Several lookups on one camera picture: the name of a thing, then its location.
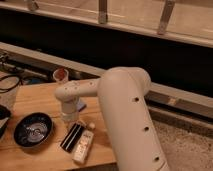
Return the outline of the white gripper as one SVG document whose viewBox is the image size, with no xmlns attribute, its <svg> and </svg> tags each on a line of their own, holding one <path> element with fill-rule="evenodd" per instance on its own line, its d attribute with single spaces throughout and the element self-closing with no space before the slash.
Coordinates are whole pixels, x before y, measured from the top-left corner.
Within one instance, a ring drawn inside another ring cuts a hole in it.
<svg viewBox="0 0 213 171">
<path fill-rule="evenodd" d="M 67 122 L 67 129 L 70 130 L 72 127 L 72 122 L 76 122 L 79 119 L 79 111 L 77 107 L 78 101 L 71 100 L 69 102 L 62 102 L 61 103 L 61 116 L 62 119 Z M 79 123 L 83 127 L 87 127 L 87 124 L 83 120 L 79 120 Z"/>
</svg>

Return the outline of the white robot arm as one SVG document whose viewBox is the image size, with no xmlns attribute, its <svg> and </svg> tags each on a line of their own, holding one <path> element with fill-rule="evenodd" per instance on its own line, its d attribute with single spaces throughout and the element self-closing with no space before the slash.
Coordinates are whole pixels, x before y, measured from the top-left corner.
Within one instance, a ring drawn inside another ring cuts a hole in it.
<svg viewBox="0 0 213 171">
<path fill-rule="evenodd" d="M 115 67 L 98 79 L 59 86 L 55 97 L 64 117 L 77 113 L 76 98 L 98 98 L 119 171 L 170 171 L 144 100 L 150 85 L 144 69 Z"/>
</svg>

